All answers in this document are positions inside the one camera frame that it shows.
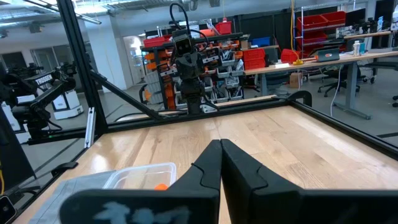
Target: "floor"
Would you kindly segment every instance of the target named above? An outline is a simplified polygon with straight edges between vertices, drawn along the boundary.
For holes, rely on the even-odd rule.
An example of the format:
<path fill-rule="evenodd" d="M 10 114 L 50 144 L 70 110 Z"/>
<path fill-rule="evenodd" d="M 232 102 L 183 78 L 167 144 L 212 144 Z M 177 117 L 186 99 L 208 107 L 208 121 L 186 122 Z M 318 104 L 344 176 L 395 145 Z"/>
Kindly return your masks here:
<path fill-rule="evenodd" d="M 323 93 L 318 93 L 317 90 L 320 85 L 335 81 L 336 80 L 326 79 L 324 80 L 324 83 L 322 83 L 322 79 L 319 77 L 310 79 L 309 82 L 304 82 L 301 90 L 307 90 L 313 95 L 313 107 L 316 110 L 325 114 L 330 114 L 330 105 L 335 91 L 331 91 L 328 97 L 325 98 Z M 370 134 L 378 135 L 398 132 L 398 108 L 393 108 L 391 106 L 394 102 L 392 100 L 392 96 L 398 95 L 396 87 L 397 84 L 398 72 L 380 69 L 375 84 L 371 85 L 370 83 L 363 83 L 361 85 L 361 91 L 356 97 L 357 109 L 371 114 L 373 118 L 371 120 L 365 120 L 335 107 L 333 107 L 333 117 Z M 134 86 L 126 90 L 126 93 L 139 100 L 139 89 L 140 86 Z M 297 91 L 297 89 L 289 88 L 288 86 L 282 86 L 280 89 L 287 90 L 291 93 Z M 260 96 L 260 93 L 257 93 L 254 90 L 245 90 L 246 98 L 252 98 L 256 95 Z M 88 106 L 84 95 L 79 95 L 79 98 L 80 103 L 87 112 Z M 113 122 L 116 118 L 127 113 L 139 112 L 139 110 L 127 104 L 114 93 L 103 93 L 101 91 L 100 98 L 103 104 L 106 120 L 108 122 Z M 344 102 L 344 100 L 345 90 L 342 89 L 337 94 L 335 101 Z M 160 108 L 159 105 L 150 105 L 150 107 L 154 110 L 158 110 Z M 53 119 L 53 121 L 64 129 L 85 127 L 86 113 L 83 113 L 76 118 L 60 121 Z M 398 137 L 387 138 L 385 140 L 398 146 Z M 22 147 L 27 154 L 28 160 L 33 169 L 36 171 L 37 175 L 40 176 L 57 165 L 69 162 L 73 159 L 83 149 L 83 143 L 83 139 L 71 139 L 34 146 L 24 144 Z M 50 178 L 51 175 L 47 174 L 44 178 L 39 179 L 39 184 L 43 185 L 48 182 Z"/>

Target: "plastic container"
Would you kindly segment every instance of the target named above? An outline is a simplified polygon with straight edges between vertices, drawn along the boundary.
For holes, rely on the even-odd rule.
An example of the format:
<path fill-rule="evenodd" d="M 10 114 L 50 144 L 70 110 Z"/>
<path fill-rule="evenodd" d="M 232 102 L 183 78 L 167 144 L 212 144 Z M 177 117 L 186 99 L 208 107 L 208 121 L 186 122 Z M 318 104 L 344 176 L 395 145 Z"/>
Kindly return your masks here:
<path fill-rule="evenodd" d="M 243 60 L 260 59 L 266 56 L 264 49 L 250 49 L 243 51 Z"/>
<path fill-rule="evenodd" d="M 166 51 L 164 51 L 164 50 L 160 51 L 157 55 L 158 55 L 159 58 L 168 57 Z M 146 54 L 144 57 L 145 57 L 146 60 L 155 60 L 155 53 Z"/>
<path fill-rule="evenodd" d="M 257 45 L 259 47 L 270 46 L 270 39 L 270 37 L 252 39 L 251 45 Z"/>
<path fill-rule="evenodd" d="M 154 190 L 159 184 L 170 187 L 177 178 L 176 170 L 172 162 L 128 167 L 114 172 L 103 189 Z"/>
<path fill-rule="evenodd" d="M 322 29 L 328 25 L 328 21 L 321 15 L 304 16 L 304 31 Z M 302 18 L 297 18 L 297 29 L 301 31 Z"/>
<path fill-rule="evenodd" d="M 243 51 L 235 52 L 235 60 L 239 60 L 243 57 Z"/>
<path fill-rule="evenodd" d="M 239 86 L 239 78 L 238 77 L 229 77 L 225 78 L 226 88 L 236 88 Z"/>
<path fill-rule="evenodd" d="M 144 77 L 144 80 L 147 84 L 159 82 L 157 71 L 147 73 L 147 75 Z"/>
<path fill-rule="evenodd" d="M 243 71 L 244 71 L 244 67 L 242 69 L 238 70 L 238 71 L 234 70 L 234 68 L 231 67 L 231 76 L 232 77 L 241 76 L 241 75 L 243 75 Z"/>
<path fill-rule="evenodd" d="M 170 39 L 171 35 L 164 35 L 163 37 L 155 37 L 152 39 L 144 40 L 144 47 L 158 47 L 162 46 L 164 43 L 167 43 Z"/>
<path fill-rule="evenodd" d="M 234 63 L 235 63 L 235 55 L 232 56 L 231 60 L 223 60 L 223 59 L 221 59 L 221 63 L 222 63 L 222 65 L 224 67 L 234 65 Z"/>
<path fill-rule="evenodd" d="M 224 94 L 224 97 L 221 97 L 221 96 L 218 96 L 217 94 L 215 94 L 217 103 L 227 102 L 229 100 L 228 90 L 225 87 L 217 88 L 217 90 L 220 91 L 222 94 Z"/>
<path fill-rule="evenodd" d="M 222 22 L 216 24 L 216 30 L 221 35 L 232 34 L 231 24 L 232 24 L 231 21 L 227 21 L 226 18 L 224 18 Z"/>
<path fill-rule="evenodd" d="M 227 68 L 226 68 L 226 72 L 220 72 L 220 68 L 217 68 L 217 77 L 218 78 L 227 78 L 227 77 L 229 77 L 229 74 L 231 73 L 231 67 L 230 66 L 228 66 Z"/>
<path fill-rule="evenodd" d="M 304 34 L 304 45 L 315 45 L 320 44 L 320 42 L 326 41 L 328 36 L 322 31 L 316 31 Z M 302 46 L 301 39 L 297 41 L 297 45 Z"/>
<path fill-rule="evenodd" d="M 265 66 L 266 66 L 266 61 L 263 58 L 244 61 L 244 67 L 246 70 L 264 68 Z"/>
<path fill-rule="evenodd" d="M 177 109 L 184 109 L 187 108 L 187 103 L 178 103 L 182 99 L 181 96 L 175 96 L 175 107 Z"/>
<path fill-rule="evenodd" d="M 292 64 L 293 62 L 295 62 L 297 60 L 297 55 L 293 52 L 293 50 L 284 49 L 282 51 L 282 55 L 280 56 L 280 60 L 282 61 L 282 63 Z"/>
<path fill-rule="evenodd" d="M 328 21 L 328 24 L 327 24 L 328 27 L 345 26 L 345 24 L 346 24 L 346 12 L 345 11 L 324 13 L 321 16 L 323 16 Z"/>
<path fill-rule="evenodd" d="M 210 77 L 205 77 L 203 82 L 205 83 L 205 91 L 213 91 L 213 81 Z"/>
<path fill-rule="evenodd" d="M 361 43 L 359 43 L 359 40 L 355 40 L 355 44 L 353 44 L 354 57 L 360 56 L 360 54 L 359 54 L 360 48 L 361 48 Z"/>
<path fill-rule="evenodd" d="M 231 96 L 231 92 L 228 90 L 228 96 L 229 96 L 230 101 L 242 100 L 243 92 L 242 92 L 242 90 L 239 90 L 239 93 L 236 96 Z"/>

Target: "wooden tabletop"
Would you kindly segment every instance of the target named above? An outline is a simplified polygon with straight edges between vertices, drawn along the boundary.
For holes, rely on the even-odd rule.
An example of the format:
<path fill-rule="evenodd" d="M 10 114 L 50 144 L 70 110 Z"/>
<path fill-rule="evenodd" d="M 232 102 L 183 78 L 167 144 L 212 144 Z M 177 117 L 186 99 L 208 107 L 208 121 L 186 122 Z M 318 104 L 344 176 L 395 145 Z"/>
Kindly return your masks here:
<path fill-rule="evenodd" d="M 212 139 L 221 138 L 306 189 L 398 189 L 397 161 L 283 106 L 105 134 L 15 223 L 27 223 L 63 180 L 162 162 L 175 163 L 180 177 Z M 220 223 L 230 223 L 223 192 Z"/>
<path fill-rule="evenodd" d="M 289 67 L 285 67 L 285 68 L 275 68 L 275 65 L 270 65 L 269 67 L 266 67 L 266 68 L 245 70 L 244 72 L 246 75 L 256 75 L 256 74 L 261 74 L 261 73 L 274 73 L 274 72 L 287 72 L 287 71 L 292 71 L 292 70 L 302 70 L 302 69 L 312 68 L 312 67 L 325 67 L 325 66 L 330 66 L 330 65 L 338 65 L 340 63 L 355 62 L 355 61 L 359 61 L 359 60 L 366 60 L 366 59 L 379 58 L 379 57 L 390 57 L 390 56 L 398 56 L 398 51 L 385 52 L 385 53 L 366 53 L 359 57 L 354 57 L 352 55 L 344 55 L 344 56 L 340 56 L 340 60 L 335 60 L 335 61 L 331 61 L 331 62 L 312 61 L 312 62 L 305 62 L 303 65 L 290 65 Z"/>
<path fill-rule="evenodd" d="M 391 31 L 383 31 L 383 32 L 375 32 L 371 34 L 358 34 L 358 35 L 347 35 L 344 36 L 344 39 L 353 39 L 353 38 L 365 38 L 365 37 L 378 37 L 381 35 L 390 35 Z"/>

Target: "metal pole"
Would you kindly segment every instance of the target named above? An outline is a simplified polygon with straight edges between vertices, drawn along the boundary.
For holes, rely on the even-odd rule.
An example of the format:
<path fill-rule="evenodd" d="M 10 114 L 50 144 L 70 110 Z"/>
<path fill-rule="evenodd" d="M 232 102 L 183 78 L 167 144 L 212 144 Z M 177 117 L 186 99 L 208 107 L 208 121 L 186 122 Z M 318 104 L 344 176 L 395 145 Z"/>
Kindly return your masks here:
<path fill-rule="evenodd" d="M 304 58 L 304 8 L 301 7 L 301 58 Z"/>
<path fill-rule="evenodd" d="M 100 96 L 96 89 L 94 80 L 90 78 L 90 61 L 86 54 L 85 44 L 81 36 L 79 23 L 71 0 L 58 1 L 61 20 L 67 33 L 70 49 L 75 59 L 77 72 L 81 85 L 84 89 L 86 101 L 89 108 L 96 108 L 96 134 L 102 135 L 108 131 L 105 114 L 101 104 Z"/>

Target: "black metal frame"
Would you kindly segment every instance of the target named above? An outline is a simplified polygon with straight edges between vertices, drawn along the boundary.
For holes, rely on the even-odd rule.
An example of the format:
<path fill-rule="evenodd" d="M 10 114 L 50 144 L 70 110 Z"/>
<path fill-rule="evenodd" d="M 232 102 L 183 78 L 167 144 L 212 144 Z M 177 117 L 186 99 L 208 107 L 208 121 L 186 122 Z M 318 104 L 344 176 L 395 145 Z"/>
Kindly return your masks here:
<path fill-rule="evenodd" d="M 311 108 L 312 105 L 311 94 L 306 91 L 290 95 L 287 98 L 270 98 L 265 100 L 246 101 L 243 103 L 236 103 L 233 105 L 220 106 L 220 110 L 214 113 L 187 115 L 184 112 L 176 112 L 175 114 L 173 114 L 173 116 L 167 118 L 165 117 L 160 118 L 157 117 L 156 115 L 151 116 L 153 115 L 154 111 L 150 110 L 149 108 L 140 104 L 135 99 L 131 98 L 129 95 L 117 89 L 110 82 L 107 82 L 104 77 L 101 77 L 99 75 L 95 76 L 91 73 L 89 59 L 87 58 L 85 53 L 85 46 L 83 43 L 83 39 L 81 37 L 77 19 L 74 14 L 72 2 L 70 0 L 59 1 L 58 6 L 60 9 L 62 22 L 65 26 L 65 30 L 70 42 L 70 47 L 73 56 L 75 58 L 78 73 L 82 80 L 88 106 L 96 108 L 97 117 L 96 117 L 95 139 L 101 137 L 102 134 L 113 133 L 117 131 L 146 128 L 146 127 L 158 126 L 169 123 L 192 121 L 196 119 L 212 118 L 217 116 L 224 116 L 224 115 L 242 113 L 248 111 L 264 110 L 268 108 L 276 108 L 279 106 L 293 106 L 294 108 L 320 120 L 323 123 L 330 125 L 331 127 L 351 136 L 352 138 L 357 139 L 359 142 L 364 143 L 395 160 L 398 160 L 397 146 L 384 141 L 382 138 L 360 131 L 352 126 L 349 126 L 341 121 L 338 121 L 335 118 L 329 117 L 328 115 L 323 114 Z M 95 80 L 102 84 L 106 83 L 105 86 L 106 88 L 110 89 L 111 91 L 114 91 L 115 94 L 119 95 L 121 98 L 123 98 L 133 106 L 137 106 L 137 103 L 139 103 L 140 106 L 138 106 L 137 108 L 143 111 L 149 117 L 107 124 L 104 111 L 100 102 L 100 98 L 95 87 Z M 297 101 L 298 99 L 303 99 L 304 103 L 300 103 L 299 101 Z M 53 135 L 51 138 L 33 140 L 31 143 L 38 144 L 43 142 L 52 142 L 52 141 L 60 141 L 71 138 L 84 138 L 84 137 L 85 137 L 85 128 L 77 128 L 77 129 L 69 129 L 66 131 L 58 132 L 57 134 Z M 76 157 L 72 159 L 72 162 L 75 162 L 86 150 L 87 149 L 83 149 Z M 44 188 L 42 188 L 38 192 L 37 195 L 34 196 L 34 198 L 29 200 L 27 205 L 30 205 L 35 200 L 35 198 L 37 198 L 52 183 L 54 183 L 54 181 L 58 177 L 60 177 L 61 174 L 62 173 L 55 175 L 52 178 L 52 180 L 48 184 L 46 184 Z"/>

